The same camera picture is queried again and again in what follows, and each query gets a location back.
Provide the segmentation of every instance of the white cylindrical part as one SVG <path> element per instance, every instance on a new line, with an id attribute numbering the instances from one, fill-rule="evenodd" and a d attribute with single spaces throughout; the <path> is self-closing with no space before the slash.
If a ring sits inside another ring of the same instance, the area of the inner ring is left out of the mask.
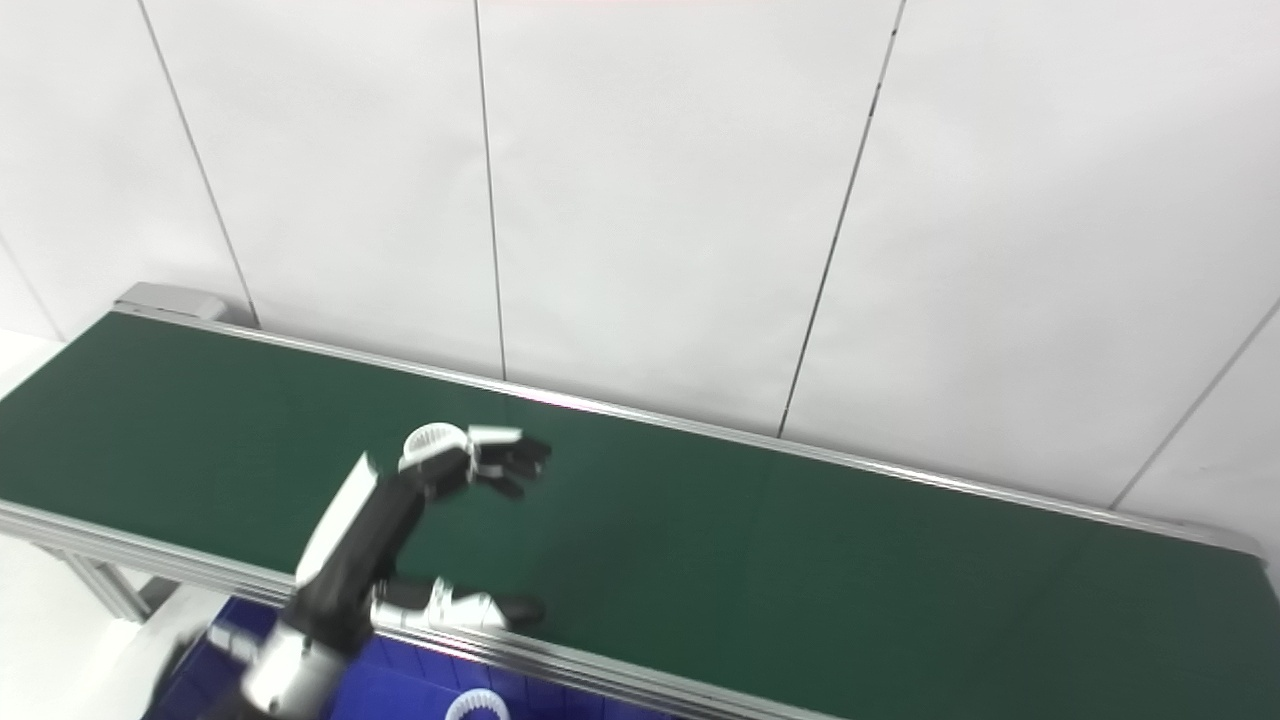
<path id="1" fill-rule="evenodd" d="M 244 671 L 244 700 L 271 717 L 312 720 L 347 669 L 347 659 L 276 623 Z"/>

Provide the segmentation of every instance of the white wall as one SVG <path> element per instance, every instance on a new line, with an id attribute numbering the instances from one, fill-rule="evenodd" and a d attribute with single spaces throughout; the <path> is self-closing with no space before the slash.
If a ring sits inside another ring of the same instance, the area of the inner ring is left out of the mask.
<path id="1" fill-rule="evenodd" d="M 174 282 L 1280 553 L 1272 3 L 908 0 L 860 155 L 896 0 L 72 5 L 0 6 L 0 327 Z"/>

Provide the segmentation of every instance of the white floor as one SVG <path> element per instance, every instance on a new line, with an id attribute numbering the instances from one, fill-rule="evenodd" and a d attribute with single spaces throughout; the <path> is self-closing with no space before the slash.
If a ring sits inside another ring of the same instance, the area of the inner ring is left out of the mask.
<path id="1" fill-rule="evenodd" d="M 0 397 L 60 347 L 0 331 Z M 59 560 L 0 536 L 0 719 L 136 720 L 177 638 L 225 600 L 182 587 L 145 625 L 114 620 Z"/>

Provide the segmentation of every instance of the white ring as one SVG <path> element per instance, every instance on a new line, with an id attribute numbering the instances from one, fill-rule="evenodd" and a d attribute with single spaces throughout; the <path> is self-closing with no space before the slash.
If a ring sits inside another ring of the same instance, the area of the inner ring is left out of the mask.
<path id="1" fill-rule="evenodd" d="M 462 720 L 467 712 L 480 708 L 492 710 L 498 720 L 511 720 L 511 714 L 507 712 L 507 703 L 503 702 L 502 696 L 484 688 L 460 694 L 444 711 L 444 720 Z"/>

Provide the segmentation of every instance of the robotic hand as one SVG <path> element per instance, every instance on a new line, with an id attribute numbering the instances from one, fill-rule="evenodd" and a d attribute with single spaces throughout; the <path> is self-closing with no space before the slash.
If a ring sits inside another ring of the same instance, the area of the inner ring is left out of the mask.
<path id="1" fill-rule="evenodd" d="M 429 502 L 468 484 L 518 498 L 516 482 L 541 473 L 550 447 L 516 428 L 445 423 L 404 441 L 394 474 L 379 478 L 361 456 L 316 525 L 298 562 L 294 593 L 253 655 L 239 693 L 207 720 L 311 720 L 347 665 L 380 624 L 512 628 L 541 619 L 530 597 L 461 591 L 443 579 L 420 585 L 396 579 L 396 556 Z"/>

